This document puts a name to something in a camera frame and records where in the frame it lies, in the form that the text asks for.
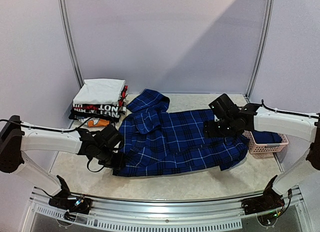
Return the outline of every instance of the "beige tabletop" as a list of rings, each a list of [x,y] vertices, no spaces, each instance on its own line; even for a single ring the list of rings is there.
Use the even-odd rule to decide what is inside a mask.
[[[170,98],[168,112],[207,109],[216,94],[165,94]],[[128,95],[130,102],[137,95]],[[230,95],[238,105],[246,101],[243,95]],[[220,171],[219,167],[188,174],[161,177],[117,177],[112,170],[104,168],[99,173],[87,170],[88,159],[65,152],[59,152],[51,173],[64,178],[73,192],[95,196],[139,200],[195,200],[228,197],[263,190],[269,180],[280,173],[274,158],[255,159],[249,153],[236,167]],[[100,168],[97,160],[91,169]]]

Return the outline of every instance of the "white panel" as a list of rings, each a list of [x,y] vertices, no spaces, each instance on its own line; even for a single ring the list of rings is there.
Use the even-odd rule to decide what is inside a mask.
[[[0,24],[0,118],[18,114],[33,124],[66,127],[78,87],[58,0],[0,0]],[[28,154],[48,170],[55,153]],[[19,231],[32,188],[0,172],[1,231]]]
[[[83,78],[178,93],[245,93],[267,0],[66,0]]]
[[[319,0],[274,0],[271,25],[251,100],[264,98],[279,109],[320,110],[320,10]],[[309,144],[289,137],[280,153],[288,169]],[[315,231],[320,231],[320,173],[300,185]]]

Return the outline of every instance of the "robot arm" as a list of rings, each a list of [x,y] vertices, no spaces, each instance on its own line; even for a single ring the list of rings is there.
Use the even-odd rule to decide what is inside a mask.
[[[310,148],[286,172],[271,179],[263,195],[242,201],[246,214],[274,209],[284,204],[282,195],[309,175],[320,170],[320,123],[316,113],[299,114],[278,111],[262,104],[248,103],[239,108],[222,94],[209,104],[216,120],[204,124],[206,137],[226,137],[243,134],[244,130],[268,131],[292,135],[311,142]]]
[[[75,203],[69,199],[71,192],[60,176],[53,176],[33,162],[25,153],[28,150],[64,151],[85,155],[91,160],[98,159],[104,167],[120,169],[124,166],[123,154],[115,146],[123,142],[123,137],[113,126],[108,126],[95,134],[87,129],[73,130],[53,129],[34,126],[21,122],[14,115],[0,132],[0,171],[16,174],[39,187],[51,199],[49,204],[55,207],[70,209]],[[90,204],[90,199],[81,198]],[[77,207],[78,211],[89,212],[90,206]]]

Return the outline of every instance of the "plaid shirt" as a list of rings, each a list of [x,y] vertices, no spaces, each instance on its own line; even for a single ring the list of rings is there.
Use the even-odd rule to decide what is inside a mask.
[[[124,136],[126,166],[118,176],[157,176],[220,166],[228,169],[247,154],[248,139],[204,138],[203,123],[212,110],[167,113],[169,98],[146,89],[127,108],[132,111],[119,132]]]

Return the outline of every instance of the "vent grille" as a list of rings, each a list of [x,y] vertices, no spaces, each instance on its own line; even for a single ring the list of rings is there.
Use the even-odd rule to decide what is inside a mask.
[[[63,220],[64,212],[58,211],[52,207],[37,205],[36,211],[43,215]],[[201,225],[135,225],[109,222],[100,218],[87,218],[86,224],[75,222],[74,224],[98,228],[114,232],[211,232],[211,231],[231,231],[242,229],[241,219],[234,219],[224,222],[215,222]]]

